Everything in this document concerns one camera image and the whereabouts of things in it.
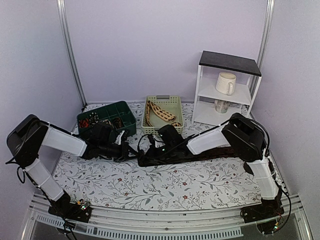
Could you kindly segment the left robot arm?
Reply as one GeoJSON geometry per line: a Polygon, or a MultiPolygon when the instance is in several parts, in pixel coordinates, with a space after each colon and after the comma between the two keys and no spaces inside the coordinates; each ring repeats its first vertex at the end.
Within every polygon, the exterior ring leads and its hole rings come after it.
{"type": "Polygon", "coordinates": [[[75,211],[71,197],[42,162],[41,154],[48,149],[83,160],[129,160],[137,152],[127,142],[127,133],[127,130],[115,131],[110,124],[98,122],[89,137],[84,138],[30,114],[7,136],[6,144],[12,156],[6,165],[17,165],[63,217],[70,217],[75,211]]]}

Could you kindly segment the dark red patterned tie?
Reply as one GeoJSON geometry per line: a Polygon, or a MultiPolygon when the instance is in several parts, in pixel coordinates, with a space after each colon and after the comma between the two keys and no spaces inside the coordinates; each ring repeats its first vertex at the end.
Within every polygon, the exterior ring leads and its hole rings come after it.
{"type": "MultiPolygon", "coordinates": [[[[186,153],[185,158],[179,160],[174,164],[182,164],[188,162],[197,162],[197,161],[206,161],[212,159],[220,159],[220,158],[239,158],[239,155],[234,151],[232,147],[216,147],[213,149],[206,150],[200,154],[193,155],[191,153],[186,153]]],[[[140,167],[152,167],[152,166],[161,166],[161,165],[139,165],[140,167]]]]}

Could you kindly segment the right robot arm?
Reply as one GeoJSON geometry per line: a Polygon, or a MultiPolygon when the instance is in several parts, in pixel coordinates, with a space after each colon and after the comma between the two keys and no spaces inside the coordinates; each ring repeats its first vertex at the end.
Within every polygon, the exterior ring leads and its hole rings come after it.
{"type": "Polygon", "coordinates": [[[217,154],[218,149],[231,148],[258,183],[260,216],[269,218],[282,205],[283,191],[276,182],[275,169],[269,158],[270,137],[264,126],[255,120],[234,113],[223,123],[186,138],[169,124],[160,128],[158,134],[164,145],[157,147],[152,142],[147,151],[139,149],[137,160],[140,167],[179,164],[191,161],[204,152],[217,154]]]}

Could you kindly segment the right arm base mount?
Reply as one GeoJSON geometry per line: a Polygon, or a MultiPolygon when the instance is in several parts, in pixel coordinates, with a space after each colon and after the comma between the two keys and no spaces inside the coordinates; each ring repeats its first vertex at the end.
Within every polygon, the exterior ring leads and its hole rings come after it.
{"type": "Polygon", "coordinates": [[[245,223],[277,217],[285,212],[281,201],[262,199],[261,202],[260,204],[241,208],[240,216],[245,223]]]}

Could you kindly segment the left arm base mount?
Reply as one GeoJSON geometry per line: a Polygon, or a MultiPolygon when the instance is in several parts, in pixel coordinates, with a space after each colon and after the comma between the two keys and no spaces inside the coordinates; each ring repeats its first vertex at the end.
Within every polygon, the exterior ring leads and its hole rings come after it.
{"type": "Polygon", "coordinates": [[[66,220],[88,223],[92,208],[90,202],[83,199],[71,202],[68,198],[61,198],[50,204],[48,213],[66,220]]]}

